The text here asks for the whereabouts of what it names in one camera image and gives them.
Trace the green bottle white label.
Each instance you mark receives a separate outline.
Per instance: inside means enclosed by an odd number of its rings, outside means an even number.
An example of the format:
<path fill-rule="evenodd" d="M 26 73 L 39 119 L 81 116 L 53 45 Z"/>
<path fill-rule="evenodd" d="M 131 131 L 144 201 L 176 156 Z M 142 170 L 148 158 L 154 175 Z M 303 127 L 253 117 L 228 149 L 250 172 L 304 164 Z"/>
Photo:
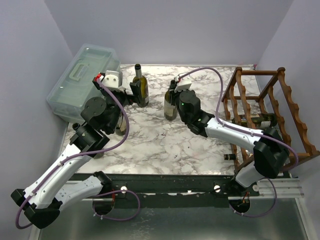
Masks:
<path fill-rule="evenodd" d="M 173 121 L 178 115 L 178 109 L 175 105 L 175 93 L 168 89 L 164 95 L 164 116 L 167 120 Z"/>

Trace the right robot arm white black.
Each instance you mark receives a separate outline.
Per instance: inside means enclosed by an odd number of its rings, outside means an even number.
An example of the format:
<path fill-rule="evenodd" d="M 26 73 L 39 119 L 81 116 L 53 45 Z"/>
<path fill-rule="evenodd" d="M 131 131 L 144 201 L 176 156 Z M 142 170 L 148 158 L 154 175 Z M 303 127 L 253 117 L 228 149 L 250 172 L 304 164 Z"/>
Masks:
<path fill-rule="evenodd" d="M 275 179 L 289 157 L 278 132 L 273 128 L 263 131 L 218 120 L 217 116 L 201 109 L 201 101 L 190 86 L 190 81 L 171 80 L 168 88 L 170 104 L 177 109 L 181 121 L 190 131 L 237 145 L 253 154 L 254 161 L 234 174 L 228 184 L 230 191 L 241 196 L 254 182 L 263 178 Z"/>

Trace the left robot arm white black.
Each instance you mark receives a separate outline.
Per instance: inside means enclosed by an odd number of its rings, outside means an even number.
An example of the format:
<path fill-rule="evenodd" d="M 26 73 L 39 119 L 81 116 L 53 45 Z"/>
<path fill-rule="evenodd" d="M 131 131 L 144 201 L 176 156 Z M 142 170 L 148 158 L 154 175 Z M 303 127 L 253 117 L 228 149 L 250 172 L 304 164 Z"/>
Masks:
<path fill-rule="evenodd" d="M 19 206 L 15 217 L 18 229 L 52 224 L 61 211 L 74 202 L 88 197 L 114 196 L 117 190 L 102 171 L 66 187 L 66 182 L 96 155 L 120 147 L 129 135 L 129 119 L 124 107 L 136 101 L 127 94 L 122 77 L 114 73 L 99 73 L 92 80 L 104 95 L 90 98 L 81 112 L 83 124 L 74 123 L 75 134 L 58 159 L 33 184 L 15 189 L 11 198 Z"/>

